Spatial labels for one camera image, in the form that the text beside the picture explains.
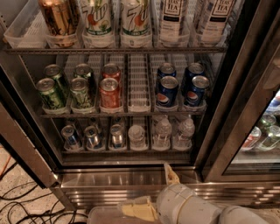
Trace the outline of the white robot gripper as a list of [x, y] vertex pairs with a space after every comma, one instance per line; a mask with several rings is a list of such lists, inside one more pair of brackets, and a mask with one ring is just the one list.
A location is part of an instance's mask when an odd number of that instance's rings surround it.
[[157, 211], [150, 196], [128, 199], [117, 205], [124, 215], [144, 221], [157, 221], [163, 224], [191, 224], [191, 203], [195, 193], [180, 184], [179, 176], [167, 163], [164, 163], [165, 181], [168, 185], [157, 196]]

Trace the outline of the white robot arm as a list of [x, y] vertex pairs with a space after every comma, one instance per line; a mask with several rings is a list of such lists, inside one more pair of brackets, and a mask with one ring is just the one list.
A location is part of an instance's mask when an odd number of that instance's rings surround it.
[[118, 209], [126, 216], [162, 224], [269, 224], [263, 217], [242, 206], [217, 206], [180, 183], [176, 172], [164, 164], [167, 186], [157, 196], [126, 200]]

